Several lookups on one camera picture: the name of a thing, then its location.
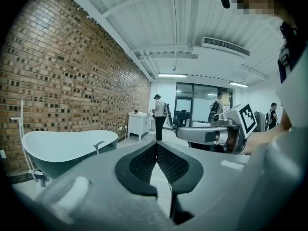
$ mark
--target electrical outlet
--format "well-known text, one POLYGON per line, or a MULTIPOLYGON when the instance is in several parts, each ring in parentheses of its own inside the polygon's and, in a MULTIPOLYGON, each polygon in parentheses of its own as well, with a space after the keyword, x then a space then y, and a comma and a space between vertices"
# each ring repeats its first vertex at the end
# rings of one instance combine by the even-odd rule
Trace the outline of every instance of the electrical outlet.
POLYGON ((6 155, 5 155, 5 151, 4 151, 4 150, 0 150, 0 155, 1 155, 1 158, 2 158, 2 159, 6 158, 6 155))

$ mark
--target white cabinet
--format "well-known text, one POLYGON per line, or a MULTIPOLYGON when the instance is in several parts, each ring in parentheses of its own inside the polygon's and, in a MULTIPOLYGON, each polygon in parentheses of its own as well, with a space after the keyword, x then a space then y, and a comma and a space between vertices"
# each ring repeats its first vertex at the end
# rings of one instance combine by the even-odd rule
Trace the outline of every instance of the white cabinet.
POLYGON ((131 133, 134 133, 139 136, 139 141, 141 141, 141 136, 151 130, 151 117, 152 115, 147 115, 146 113, 129 113, 128 138, 131 133))

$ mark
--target freestanding bathtub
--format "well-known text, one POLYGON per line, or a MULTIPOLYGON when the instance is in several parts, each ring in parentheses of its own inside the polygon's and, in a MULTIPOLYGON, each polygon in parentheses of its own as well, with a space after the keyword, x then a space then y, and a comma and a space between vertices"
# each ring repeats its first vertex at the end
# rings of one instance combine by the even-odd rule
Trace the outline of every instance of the freestanding bathtub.
POLYGON ((99 153, 115 150, 117 134, 111 131, 85 132, 33 131, 24 135, 22 145, 35 164, 54 179, 99 153))

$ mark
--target black mesh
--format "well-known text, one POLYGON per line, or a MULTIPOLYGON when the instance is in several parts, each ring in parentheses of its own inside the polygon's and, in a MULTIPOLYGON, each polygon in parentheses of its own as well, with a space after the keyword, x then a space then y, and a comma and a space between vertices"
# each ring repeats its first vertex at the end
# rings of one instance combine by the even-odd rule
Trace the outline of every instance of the black mesh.
POLYGON ((189 169, 186 160, 160 145, 157 145, 157 162, 170 184, 180 179, 189 169))
POLYGON ((156 144, 154 144, 145 152, 133 158, 129 164, 131 173, 150 184, 152 171, 156 164, 156 154, 156 144))

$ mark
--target air vent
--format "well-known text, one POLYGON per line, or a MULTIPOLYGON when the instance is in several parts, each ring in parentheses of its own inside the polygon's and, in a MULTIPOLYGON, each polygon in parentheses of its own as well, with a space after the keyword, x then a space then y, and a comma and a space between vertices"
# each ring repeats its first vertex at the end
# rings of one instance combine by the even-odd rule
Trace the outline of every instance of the air vent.
POLYGON ((215 38, 213 39, 213 38, 203 37, 202 44, 217 45, 217 46, 221 46, 221 47, 224 47, 224 48, 228 48, 228 49, 240 52, 240 53, 242 53, 246 56, 250 55, 250 51, 245 50, 244 48, 242 48, 238 45, 231 44, 231 43, 228 43, 226 41, 218 40, 218 39, 215 39, 215 38))

